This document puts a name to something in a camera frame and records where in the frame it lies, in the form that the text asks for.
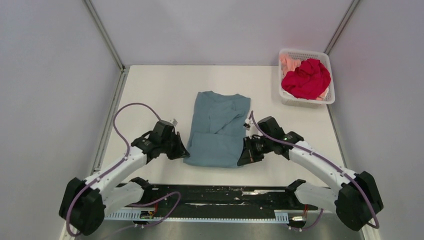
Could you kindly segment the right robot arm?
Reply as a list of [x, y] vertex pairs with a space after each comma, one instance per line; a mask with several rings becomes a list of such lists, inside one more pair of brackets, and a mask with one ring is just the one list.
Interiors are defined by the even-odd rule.
[[284, 132], [272, 116], [255, 121], [250, 115], [243, 126], [246, 130], [254, 126], [260, 134], [244, 137], [238, 166], [260, 162], [266, 154], [274, 153], [305, 168], [326, 184], [323, 187], [303, 179], [295, 180], [286, 187], [285, 201], [290, 208], [305, 205], [330, 211], [353, 231], [366, 225], [374, 229], [380, 227], [377, 213], [383, 210], [384, 204], [370, 173], [357, 173], [335, 164], [298, 133]]

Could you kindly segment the blue-grey t-shirt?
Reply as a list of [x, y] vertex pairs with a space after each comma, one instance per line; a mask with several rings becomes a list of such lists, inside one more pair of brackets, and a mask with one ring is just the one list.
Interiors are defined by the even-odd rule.
[[250, 108], [251, 99], [240, 94], [199, 92], [187, 142], [190, 156], [184, 158], [183, 163], [195, 167], [237, 168]]

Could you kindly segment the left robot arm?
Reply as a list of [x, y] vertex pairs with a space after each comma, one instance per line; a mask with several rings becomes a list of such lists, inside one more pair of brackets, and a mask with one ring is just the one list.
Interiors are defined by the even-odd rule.
[[124, 155], [104, 170], [85, 179], [69, 181], [59, 208], [66, 229], [73, 237], [94, 233], [105, 217], [132, 204], [149, 206], [153, 201], [153, 186], [141, 177], [121, 182], [153, 159], [165, 154], [169, 160], [190, 156], [180, 133], [172, 123], [159, 120], [153, 130], [127, 143]]

